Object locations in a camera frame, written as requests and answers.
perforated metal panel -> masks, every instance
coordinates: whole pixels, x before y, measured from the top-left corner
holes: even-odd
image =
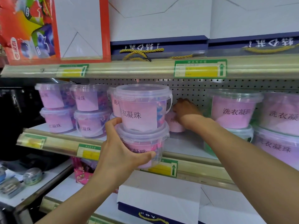
[[[174,103],[180,97],[188,98],[197,106],[205,109],[208,94],[218,88],[242,89],[245,91],[274,91],[299,93],[299,80],[262,80],[262,79],[90,79],[90,83],[113,86],[155,83],[167,85],[173,90]]]

forearm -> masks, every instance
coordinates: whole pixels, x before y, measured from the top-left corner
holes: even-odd
[[[94,211],[114,191],[111,182],[107,177],[103,177],[100,181],[92,178],[81,190],[47,214],[37,224],[85,224]]]
[[[297,170],[233,135],[212,119],[194,115],[190,128],[208,143],[232,180],[267,223],[298,222]]]

store shelf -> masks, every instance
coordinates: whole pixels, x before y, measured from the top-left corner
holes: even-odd
[[[73,169],[71,160],[67,160],[59,166],[45,171],[43,179],[31,186],[26,186],[24,190],[18,193],[13,198],[5,198],[0,196],[0,203],[15,208],[17,211],[23,210],[31,204],[36,198],[42,195],[58,180],[63,178],[69,171]]]
[[[299,79],[299,54],[209,57],[196,59],[227,59],[228,76],[232,79]],[[173,59],[149,61],[113,61],[89,64],[85,78],[150,79],[174,77]],[[2,77],[53,78],[61,77],[59,65],[6,65]]]
[[[47,124],[41,124],[24,129],[18,138],[18,145],[35,148],[26,143],[27,134],[46,137],[43,150],[69,156],[77,156],[79,144],[100,146],[106,140],[106,137],[83,138],[77,131],[54,134],[48,132]],[[165,141],[163,158],[178,162],[176,174],[178,179],[239,191],[219,160],[206,153],[202,146],[203,141],[192,132],[171,134],[170,138]]]
[[[40,211],[49,213],[82,187],[83,185],[76,183],[74,174],[71,174],[43,198]],[[223,224],[265,224],[242,193],[211,186],[201,185],[201,187],[199,221],[203,223]],[[98,218],[104,224],[148,223],[133,215],[119,211],[117,194],[115,193],[112,193],[104,201],[92,217]]]

